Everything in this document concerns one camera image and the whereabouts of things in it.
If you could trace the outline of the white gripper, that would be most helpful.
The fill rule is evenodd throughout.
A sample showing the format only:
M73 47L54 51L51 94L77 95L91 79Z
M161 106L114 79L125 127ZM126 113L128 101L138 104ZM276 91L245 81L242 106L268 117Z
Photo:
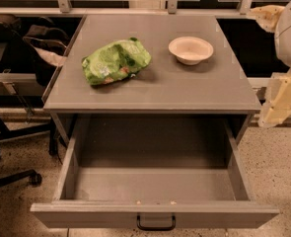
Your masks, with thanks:
M268 33L274 33L276 56L291 67L291 1L284 7L266 5L251 8L249 15ZM260 127L283 124L291 115L291 68L273 73L268 81L258 119Z

